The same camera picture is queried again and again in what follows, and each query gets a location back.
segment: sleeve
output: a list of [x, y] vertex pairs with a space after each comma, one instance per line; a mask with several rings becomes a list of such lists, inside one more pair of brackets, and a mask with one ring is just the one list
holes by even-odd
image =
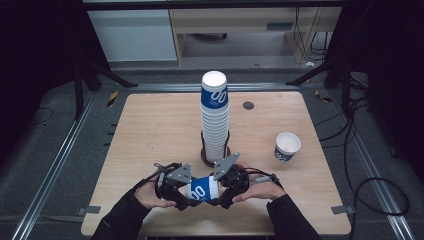
[[91, 239], [135, 240], [149, 212], [150, 209], [145, 208], [130, 190], [102, 218]]
[[279, 240], [321, 239], [289, 195], [285, 194], [267, 204], [274, 224], [275, 238]]

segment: aluminum rail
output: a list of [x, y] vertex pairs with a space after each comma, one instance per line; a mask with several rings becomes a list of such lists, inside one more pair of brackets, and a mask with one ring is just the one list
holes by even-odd
[[[298, 90], [301, 86], [287, 86], [282, 83], [238, 83], [228, 85], [230, 91], [281, 91]], [[201, 84], [139, 84], [138, 87], [126, 88], [127, 91], [136, 92], [200, 92]]]
[[32, 228], [34, 227], [35, 222], [40, 216], [41, 210], [44, 207], [44, 204], [49, 197], [51, 190], [53, 189], [54, 184], [56, 183], [57, 178], [62, 170], [63, 165], [66, 162], [66, 159], [74, 145], [75, 139], [77, 138], [82, 125], [85, 122], [85, 119], [88, 115], [88, 112], [91, 109], [92, 102], [96, 93], [89, 92], [87, 100], [85, 102], [85, 110], [82, 112], [81, 117], [78, 120], [75, 120], [71, 126], [71, 129], [68, 132], [56, 158], [54, 159], [49, 171], [46, 174], [40, 188], [38, 189], [37, 194], [32, 200], [30, 206], [26, 210], [24, 216], [19, 221], [15, 232], [12, 236], [12, 240], [24, 240], [27, 239]]
[[[335, 93], [335, 90], [330, 91], [330, 95], [332, 96], [332, 99], [340, 99], [338, 98], [337, 94]], [[338, 101], [335, 101], [335, 105], [338, 108], [340, 112], [342, 112], [341, 105]], [[342, 114], [343, 120], [345, 123], [347, 123], [347, 118], [344, 114]], [[369, 178], [371, 177], [379, 177], [382, 178], [381, 173], [379, 172], [377, 166], [374, 164], [374, 161], [372, 160], [370, 154], [367, 151], [367, 148], [362, 141], [359, 134], [355, 134], [353, 136], [353, 143], [354, 148], [356, 150], [356, 153], [358, 154], [359, 160], [362, 163], [362, 166], [365, 170], [365, 173]], [[396, 202], [396, 199], [394, 198], [392, 192], [388, 188], [388, 185], [385, 182], [371, 182], [371, 186], [374, 189], [374, 192], [380, 201], [381, 207], [386, 212], [400, 212], [399, 205]], [[387, 216], [388, 221], [390, 225], [393, 228], [393, 231], [395, 232], [398, 239], [402, 240], [415, 240], [415, 236], [412, 233], [411, 228], [409, 227], [405, 217], [403, 216]]]

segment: hand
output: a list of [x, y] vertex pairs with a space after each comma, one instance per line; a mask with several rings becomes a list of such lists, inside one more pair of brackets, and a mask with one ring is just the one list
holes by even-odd
[[[250, 168], [250, 166], [245, 162], [236, 162], [237, 165], [243, 168]], [[256, 178], [262, 177], [260, 174], [249, 174], [249, 179], [251, 181], [249, 189], [246, 192], [237, 195], [233, 198], [233, 203], [246, 201], [249, 198], [259, 198], [259, 199], [270, 199], [275, 200], [286, 194], [284, 189], [275, 184], [272, 181], [266, 181], [261, 183], [252, 182]]]
[[134, 193], [135, 198], [137, 198], [137, 200], [147, 209], [152, 209], [154, 207], [167, 208], [176, 206], [176, 202], [166, 200], [164, 201], [156, 196], [156, 178], [157, 176], [138, 188]]

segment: paper cup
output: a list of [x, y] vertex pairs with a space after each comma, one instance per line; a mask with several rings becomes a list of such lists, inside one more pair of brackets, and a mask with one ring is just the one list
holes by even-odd
[[288, 162], [299, 151], [300, 139], [293, 133], [283, 132], [278, 134], [275, 140], [274, 155], [280, 162]]
[[228, 107], [227, 78], [222, 72], [210, 71], [202, 77], [202, 109], [211, 114], [220, 114]]
[[192, 180], [186, 185], [185, 195], [189, 199], [209, 202], [219, 197], [218, 181], [213, 176]]

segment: tripod leg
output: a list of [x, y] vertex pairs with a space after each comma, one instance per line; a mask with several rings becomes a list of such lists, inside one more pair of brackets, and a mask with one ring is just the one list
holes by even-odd
[[312, 77], [314, 77], [315, 75], [323, 72], [323, 71], [329, 71], [330, 68], [336, 63], [336, 61], [334, 60], [335, 58], [329, 59], [328, 61], [325, 61], [323, 64], [321, 64], [320, 66], [312, 69], [311, 71], [307, 72], [305, 75], [301, 76], [300, 78], [291, 81], [291, 82], [287, 82], [286, 85], [294, 85], [294, 86], [298, 86], [304, 82], [306, 82], [307, 80], [311, 79]]
[[352, 77], [350, 70], [350, 61], [346, 60], [345, 72], [343, 76], [343, 89], [342, 89], [342, 109], [345, 111], [346, 115], [350, 117], [349, 113], [349, 100], [350, 100], [350, 79]]
[[84, 64], [94, 70], [96, 70], [97, 72], [100, 72], [101, 74], [105, 75], [106, 77], [112, 79], [113, 81], [119, 83], [120, 85], [129, 88], [129, 87], [138, 87], [138, 84], [135, 83], [130, 83], [120, 77], [118, 77], [117, 75], [115, 75], [114, 73], [104, 69], [103, 67], [95, 64], [94, 62], [90, 61], [90, 60], [83, 60]]
[[80, 116], [82, 111], [84, 110], [84, 96], [82, 92], [82, 79], [79, 72], [79, 65], [77, 64], [74, 69], [74, 80], [75, 80], [75, 100], [76, 100], [76, 107], [77, 111], [75, 113], [75, 120], [77, 120]]
[[100, 83], [99, 78], [97, 77], [97, 75], [93, 71], [93, 69], [91, 69], [87, 65], [81, 64], [80, 65], [80, 72], [81, 72], [81, 75], [82, 75], [82, 79], [87, 84], [87, 87], [90, 91], [99, 91], [100, 90], [100, 87], [102, 85]]

